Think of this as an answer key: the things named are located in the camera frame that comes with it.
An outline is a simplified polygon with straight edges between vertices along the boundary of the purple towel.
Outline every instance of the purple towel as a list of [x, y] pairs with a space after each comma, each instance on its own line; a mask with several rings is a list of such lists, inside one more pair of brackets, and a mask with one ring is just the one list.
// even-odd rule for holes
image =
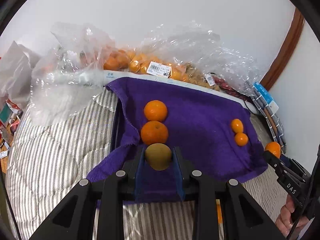
[[[218, 180], [252, 179], [267, 168], [262, 158], [263, 146], [250, 122], [250, 113], [239, 103], [198, 90], [134, 78], [120, 78], [108, 84], [119, 97], [125, 121], [121, 127], [120, 147], [112, 151], [89, 174], [90, 181], [105, 179], [133, 158], [135, 147], [142, 144], [139, 131], [147, 122], [143, 108], [151, 100], [160, 100], [168, 108], [164, 124], [169, 130], [167, 145], [180, 147], [181, 154], [197, 170]], [[239, 147], [230, 127], [238, 118], [244, 125], [249, 142]], [[144, 165], [143, 195], [139, 202], [178, 200], [170, 166], [154, 171]]]

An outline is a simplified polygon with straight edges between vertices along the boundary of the human hand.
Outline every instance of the human hand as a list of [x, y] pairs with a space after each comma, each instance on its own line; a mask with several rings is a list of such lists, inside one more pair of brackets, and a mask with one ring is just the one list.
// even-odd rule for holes
[[[293, 222], [291, 219], [291, 213], [294, 212], [294, 202], [290, 195], [287, 195], [287, 200], [285, 205], [281, 208], [280, 214], [276, 219], [276, 226], [282, 232], [284, 236], [287, 236], [293, 226]], [[300, 218], [297, 227], [294, 230], [290, 239], [296, 239], [300, 233], [300, 231], [305, 227], [305, 225], [309, 222], [308, 218], [302, 217]]]

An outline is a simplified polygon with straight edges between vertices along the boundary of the striped bedding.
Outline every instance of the striped bedding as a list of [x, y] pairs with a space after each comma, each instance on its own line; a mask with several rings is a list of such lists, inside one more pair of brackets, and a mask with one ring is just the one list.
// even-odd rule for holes
[[[110, 152], [116, 95], [104, 90], [99, 98], [71, 119], [52, 126], [32, 126], [27, 108], [15, 135], [6, 188], [22, 239], [29, 239], [45, 217], [89, 171]], [[269, 136], [251, 117], [259, 139]], [[286, 193], [269, 167], [244, 187], [273, 221]], [[125, 239], [191, 239], [194, 204], [151, 203], [123, 206]], [[10, 221], [15, 235], [13, 222]], [[93, 238], [96, 239], [97, 219]], [[220, 238], [223, 238], [220, 225]]]

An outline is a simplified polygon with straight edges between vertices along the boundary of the black cable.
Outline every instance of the black cable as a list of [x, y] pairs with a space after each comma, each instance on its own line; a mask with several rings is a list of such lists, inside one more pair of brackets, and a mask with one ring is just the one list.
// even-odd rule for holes
[[254, 112], [252, 112], [252, 111], [250, 110], [250, 108], [247, 106], [247, 103], [245, 102], [244, 99], [243, 99], [243, 102], [244, 102], [245, 106], [247, 107], [247, 109], [250, 111], [251, 114], [254, 114], [254, 115], [256, 115], [256, 116], [259, 116], [259, 114], [255, 114]]
[[2, 188], [4, 190], [4, 194], [5, 194], [5, 200], [7, 201], [7, 204], [8, 204], [9, 210], [10, 210], [10, 214], [11, 214], [11, 217], [12, 217], [12, 220], [13, 220], [13, 223], [14, 223], [14, 227], [15, 227], [17, 235], [18, 235], [18, 239], [21, 240], [21, 235], [20, 235], [20, 231], [19, 231], [19, 228], [18, 228], [18, 224], [17, 224], [16, 218], [14, 217], [14, 214], [13, 214], [13, 210], [12, 210], [12, 206], [11, 206], [11, 203], [10, 203], [10, 200], [9, 200], [7, 189], [5, 188], [5, 183], [4, 183], [4, 178], [3, 178], [3, 173], [2, 173], [2, 167], [1, 166], [0, 166], [0, 179], [1, 179]]
[[304, 201], [304, 204], [303, 204], [303, 207], [300, 211], [300, 214], [297, 218], [297, 220], [294, 222], [289, 234], [287, 235], [287, 239], [290, 239], [290, 237], [292, 236], [293, 234], [293, 231], [296, 229], [297, 227], [297, 224], [299, 223], [299, 220], [300, 218], [302, 217], [302, 214], [304, 213], [307, 205], [309, 204], [309, 198], [310, 198], [310, 195], [311, 195], [311, 191], [312, 191], [312, 186], [313, 186], [313, 181], [314, 181], [314, 178], [315, 178], [315, 174], [316, 174], [316, 169], [318, 167], [318, 164], [320, 162], [320, 145], [319, 145], [319, 148], [318, 148], [318, 157], [317, 157], [317, 160], [316, 160], [316, 163], [315, 163], [315, 166], [313, 168], [313, 171], [312, 171], [312, 175], [311, 175], [311, 180], [310, 180], [310, 186], [309, 186], [309, 190], [308, 190], [308, 195]]

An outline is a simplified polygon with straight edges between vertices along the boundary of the screw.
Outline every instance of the screw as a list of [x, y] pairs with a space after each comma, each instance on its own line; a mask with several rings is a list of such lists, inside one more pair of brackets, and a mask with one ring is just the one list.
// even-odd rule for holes
[[79, 181], [80, 186], [85, 186], [85, 185], [87, 185], [88, 183], [89, 183], [89, 181], [88, 181], [87, 179], [81, 179], [81, 180]]
[[237, 186], [238, 185], [238, 181], [236, 179], [229, 179], [229, 184], [231, 186]]
[[200, 177], [202, 175], [202, 172], [201, 171], [198, 171], [198, 170], [194, 170], [192, 172], [192, 175], [195, 176], [195, 177]]
[[117, 175], [118, 177], [123, 177], [123, 176], [125, 175], [125, 171], [117, 171], [117, 172], [116, 172], [116, 175]]

